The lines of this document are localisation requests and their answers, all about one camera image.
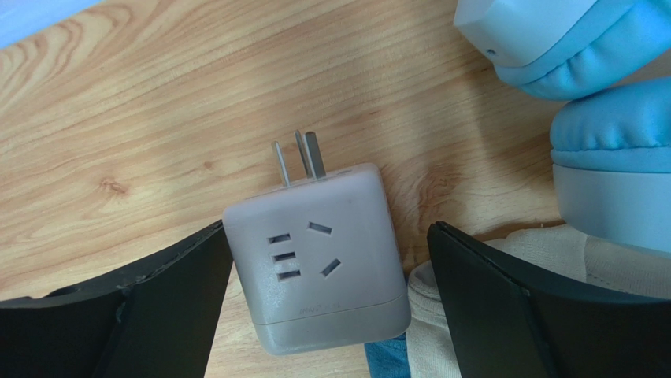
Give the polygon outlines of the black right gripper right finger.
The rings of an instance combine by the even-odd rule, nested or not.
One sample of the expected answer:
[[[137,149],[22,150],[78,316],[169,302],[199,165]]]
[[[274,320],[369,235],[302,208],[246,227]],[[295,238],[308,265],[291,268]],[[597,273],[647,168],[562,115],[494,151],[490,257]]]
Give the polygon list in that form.
[[[427,240],[464,377],[669,376],[669,300],[559,275],[441,221]]]

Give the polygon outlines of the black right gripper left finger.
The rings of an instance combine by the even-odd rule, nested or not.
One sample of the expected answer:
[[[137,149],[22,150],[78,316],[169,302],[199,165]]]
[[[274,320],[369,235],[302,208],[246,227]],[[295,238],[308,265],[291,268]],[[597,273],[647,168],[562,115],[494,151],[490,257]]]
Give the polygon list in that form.
[[[101,276],[1,304],[4,377],[202,377],[232,255],[221,222]]]

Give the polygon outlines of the pinkish cube power adapter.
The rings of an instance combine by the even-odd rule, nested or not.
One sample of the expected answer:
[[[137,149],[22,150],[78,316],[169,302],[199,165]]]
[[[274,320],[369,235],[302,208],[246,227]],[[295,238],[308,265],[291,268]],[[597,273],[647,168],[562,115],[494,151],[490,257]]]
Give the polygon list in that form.
[[[296,132],[306,175],[228,206],[222,224],[254,329],[276,356],[401,335],[410,304],[380,170],[328,171]]]

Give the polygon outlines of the light blue headphones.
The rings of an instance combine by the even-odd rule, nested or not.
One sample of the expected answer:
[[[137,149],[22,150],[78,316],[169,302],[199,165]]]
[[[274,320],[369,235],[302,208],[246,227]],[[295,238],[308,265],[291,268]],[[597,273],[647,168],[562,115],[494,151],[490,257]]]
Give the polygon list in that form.
[[[551,123],[562,218],[670,254],[670,79],[625,78],[670,49],[667,1],[460,1],[454,26],[519,91],[563,102]]]

